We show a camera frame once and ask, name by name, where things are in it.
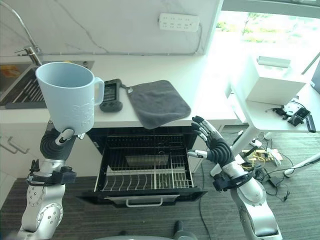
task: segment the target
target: sink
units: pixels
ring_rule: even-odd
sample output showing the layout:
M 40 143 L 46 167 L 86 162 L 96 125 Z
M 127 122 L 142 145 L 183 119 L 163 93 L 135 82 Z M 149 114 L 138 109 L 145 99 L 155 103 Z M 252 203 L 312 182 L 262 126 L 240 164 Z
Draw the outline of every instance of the sink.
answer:
M 73 61 L 73 63 L 91 69 L 94 61 Z M 0 96 L 1 110 L 46 108 L 46 104 L 36 78 L 36 69 L 37 67 L 33 64 L 28 64 L 25 71 L 18 78 L 13 79 L 14 81 L 11 80 L 13 81 L 11 85 Z M 3 75 L 1 75 L 0 82 L 2 81 L 8 80 L 3 79 Z
M 0 97 L 30 67 L 29 62 L 0 65 Z

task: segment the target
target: open dishwasher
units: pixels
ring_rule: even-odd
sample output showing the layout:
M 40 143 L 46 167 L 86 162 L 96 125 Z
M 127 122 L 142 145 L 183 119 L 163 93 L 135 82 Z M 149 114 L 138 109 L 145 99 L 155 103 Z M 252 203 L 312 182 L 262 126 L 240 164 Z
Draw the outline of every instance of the open dishwasher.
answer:
M 102 154 L 93 191 L 82 198 L 118 207 L 156 207 L 194 201 L 205 191 L 194 186 L 187 150 L 197 135 L 190 126 L 92 128 Z

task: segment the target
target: gray towel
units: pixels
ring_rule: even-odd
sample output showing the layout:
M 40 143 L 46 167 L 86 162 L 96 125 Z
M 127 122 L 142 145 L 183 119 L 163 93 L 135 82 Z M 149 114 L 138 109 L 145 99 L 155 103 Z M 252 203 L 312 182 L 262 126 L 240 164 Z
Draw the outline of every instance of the gray towel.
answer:
M 126 87 L 127 95 L 146 129 L 155 129 L 191 113 L 188 104 L 167 80 Z

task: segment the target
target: cabinet handle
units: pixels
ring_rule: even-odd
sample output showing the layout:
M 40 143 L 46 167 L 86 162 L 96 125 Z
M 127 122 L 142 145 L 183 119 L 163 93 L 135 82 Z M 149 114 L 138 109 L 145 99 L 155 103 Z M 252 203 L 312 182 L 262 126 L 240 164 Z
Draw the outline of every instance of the cabinet handle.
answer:
M 131 205 L 129 204 L 129 199 L 125 200 L 125 205 L 128 208 L 141 208 L 141 207 L 159 207 L 162 205 L 162 203 L 164 202 L 164 199 L 161 197 L 160 198 L 160 203 L 156 203 L 156 204 L 134 204 Z
M 13 142 L 11 142 L 11 140 L 13 139 L 13 136 L 9 137 L 8 139 L 8 144 L 12 147 L 14 147 L 16 150 L 18 150 L 19 152 L 23 153 L 23 154 L 27 154 L 30 150 L 30 148 L 27 148 L 25 151 L 22 150 L 20 147 L 18 147 L 17 145 L 15 145 Z
M 15 148 L 15 151 L 12 151 L 10 148 L 7 148 L 6 146 L 2 145 L 1 143 L 0 143 L 0 147 L 3 147 L 5 150 L 7 150 L 8 152 L 10 152 L 12 154 L 16 154 L 18 152 L 18 150 L 16 148 Z

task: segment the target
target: light blue mug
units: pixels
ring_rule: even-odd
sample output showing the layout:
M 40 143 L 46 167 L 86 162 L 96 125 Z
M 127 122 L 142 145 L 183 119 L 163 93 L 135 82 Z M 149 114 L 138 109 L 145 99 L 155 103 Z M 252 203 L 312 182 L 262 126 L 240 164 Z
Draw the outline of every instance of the light blue mug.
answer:
M 51 62 L 36 71 L 45 104 L 55 129 L 89 131 L 95 122 L 95 105 L 104 99 L 105 83 L 87 68 L 69 62 Z M 95 84 L 98 95 L 95 99 Z

